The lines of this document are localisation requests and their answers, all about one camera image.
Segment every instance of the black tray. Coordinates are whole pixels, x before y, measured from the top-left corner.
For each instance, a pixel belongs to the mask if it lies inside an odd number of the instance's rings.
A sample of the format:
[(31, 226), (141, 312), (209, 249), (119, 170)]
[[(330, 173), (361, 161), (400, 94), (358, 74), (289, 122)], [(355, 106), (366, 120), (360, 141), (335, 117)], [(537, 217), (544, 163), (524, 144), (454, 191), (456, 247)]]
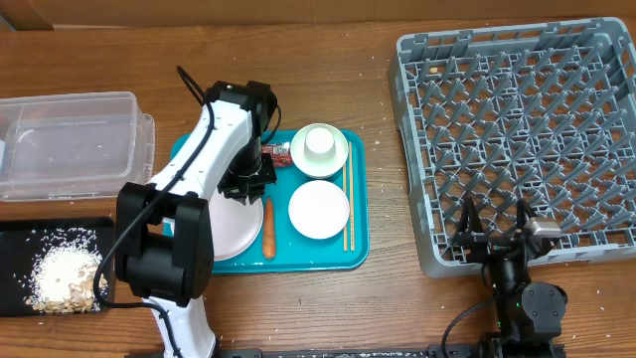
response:
[[(24, 298), (31, 295), (31, 289), (28, 285), (22, 287), (18, 279), (24, 281), (24, 275), (29, 277), (34, 255), (43, 253), (45, 230), (77, 227), (95, 230), (95, 243), (90, 244), (88, 249), (93, 250), (96, 245), (102, 257), (108, 254), (114, 241), (114, 223), (110, 218), (0, 221), (0, 316), (44, 314), (25, 303)], [(115, 293), (112, 265), (106, 268), (103, 276), (108, 281), (106, 295), (112, 300)]]

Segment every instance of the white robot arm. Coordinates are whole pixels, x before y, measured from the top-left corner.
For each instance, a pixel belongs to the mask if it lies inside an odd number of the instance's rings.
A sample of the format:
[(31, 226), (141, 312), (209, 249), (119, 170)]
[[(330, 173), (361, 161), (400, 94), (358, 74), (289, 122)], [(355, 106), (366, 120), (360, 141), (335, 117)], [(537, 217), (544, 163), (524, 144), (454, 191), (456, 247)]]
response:
[[(207, 96), (214, 129), (203, 149), (145, 225), (115, 253), (117, 277), (130, 284), (133, 294), (168, 312), (176, 346), (181, 356), (190, 358), (211, 357), (216, 344), (201, 297), (214, 263), (208, 200), (219, 190), (228, 198), (253, 203), (264, 193), (265, 184), (275, 182), (271, 158), (260, 154), (260, 137), (277, 107), (269, 86), (216, 83)], [(170, 163), (149, 184), (127, 183), (122, 188), (117, 197), (117, 233), (179, 175), (210, 125), (206, 103), (197, 126)], [(174, 227), (174, 237), (148, 231), (148, 224), (161, 222)], [(164, 319), (159, 312), (153, 314), (164, 340), (163, 355), (173, 357)]]

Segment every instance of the grey dish rack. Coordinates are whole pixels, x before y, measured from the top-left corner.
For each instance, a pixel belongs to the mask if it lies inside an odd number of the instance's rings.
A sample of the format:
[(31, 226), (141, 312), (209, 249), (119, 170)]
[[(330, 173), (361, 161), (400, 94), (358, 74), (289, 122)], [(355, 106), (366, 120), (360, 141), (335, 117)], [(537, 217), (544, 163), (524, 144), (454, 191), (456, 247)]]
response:
[(563, 236), (531, 265), (636, 257), (634, 45), (618, 19), (405, 35), (389, 68), (424, 273), (477, 273), (448, 239), (462, 196), (486, 230), (525, 198)]

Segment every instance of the chopsticks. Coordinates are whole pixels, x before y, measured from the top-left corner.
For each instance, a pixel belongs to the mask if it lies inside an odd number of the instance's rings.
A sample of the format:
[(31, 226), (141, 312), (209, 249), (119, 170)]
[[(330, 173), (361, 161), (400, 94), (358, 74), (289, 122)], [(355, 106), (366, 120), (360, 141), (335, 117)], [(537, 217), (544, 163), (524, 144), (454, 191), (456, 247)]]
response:
[[(345, 163), (345, 165), (342, 166), (342, 191), (345, 192), (345, 196), (347, 196), (347, 163)], [(345, 246), (344, 251), (346, 251), (347, 248), (349, 247), (346, 224), (345, 224), (343, 238), (344, 238), (344, 246)]]
[(351, 222), (351, 251), (356, 250), (356, 229), (354, 226), (354, 163), (351, 153), (351, 142), (349, 142), (349, 218)]

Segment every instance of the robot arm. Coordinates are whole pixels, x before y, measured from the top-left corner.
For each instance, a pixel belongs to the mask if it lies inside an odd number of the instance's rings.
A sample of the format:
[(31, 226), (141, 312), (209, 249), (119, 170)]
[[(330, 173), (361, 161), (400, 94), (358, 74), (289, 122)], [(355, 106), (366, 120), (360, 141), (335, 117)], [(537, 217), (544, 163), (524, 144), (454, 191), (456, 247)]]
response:
[[(232, 160), (251, 140), (252, 123), (249, 111), (241, 109), (238, 104), (221, 100), (213, 102), (212, 108), (215, 113), (215, 129), (201, 153), (188, 168), (183, 180), (170, 189), (172, 194), (186, 195), (192, 192), (202, 199), (210, 200)], [(150, 180), (150, 184), (156, 185), (155, 189), (163, 189), (174, 178), (203, 139), (208, 125), (210, 114), (204, 106), (197, 126), (179, 153)]]
[[(553, 338), (561, 334), (567, 294), (559, 286), (532, 282), (528, 273), (528, 261), (547, 255), (560, 240), (560, 227), (538, 217), (519, 198), (512, 235), (497, 236), (482, 227), (472, 198), (466, 195), (462, 201), (464, 208), (450, 245), (470, 250), (466, 261), (482, 265), (485, 283), (485, 272), (489, 272), (500, 330), (484, 335), (471, 357), (565, 357), (562, 347), (553, 345)], [(441, 345), (444, 357), (449, 356), (446, 338), (447, 333)]]
[[(216, 343), (201, 298), (214, 264), (208, 200), (219, 190), (228, 198), (253, 203), (264, 194), (264, 185), (276, 180), (271, 157), (260, 154), (260, 137), (277, 105), (269, 85), (218, 82), (206, 91), (206, 101), (213, 109), (214, 129), (203, 149), (115, 252), (117, 278), (128, 282), (134, 295), (168, 312), (181, 355), (196, 358), (211, 357)], [(209, 125), (204, 105), (197, 126), (170, 163), (147, 185), (124, 185), (117, 196), (118, 237), (178, 175)], [(148, 225), (162, 222), (174, 226), (173, 237), (148, 230)], [(164, 357), (172, 357), (166, 326), (157, 312), (154, 315), (165, 343)]]

